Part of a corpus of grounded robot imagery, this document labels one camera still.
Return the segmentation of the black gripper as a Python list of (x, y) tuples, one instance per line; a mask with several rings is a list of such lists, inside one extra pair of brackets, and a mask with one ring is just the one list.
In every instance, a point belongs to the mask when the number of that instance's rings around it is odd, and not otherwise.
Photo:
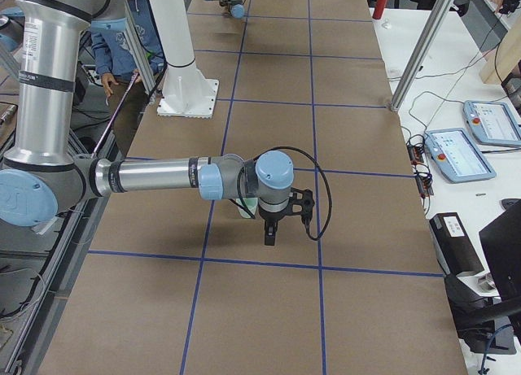
[(268, 211), (263, 207), (259, 210), (260, 217), (265, 221), (264, 225), (264, 233), (265, 240), (264, 244), (266, 246), (274, 246), (276, 242), (276, 234), (278, 231), (278, 222), (282, 220), (286, 216), (291, 216), (293, 214), (292, 207), (285, 207), (281, 211)]

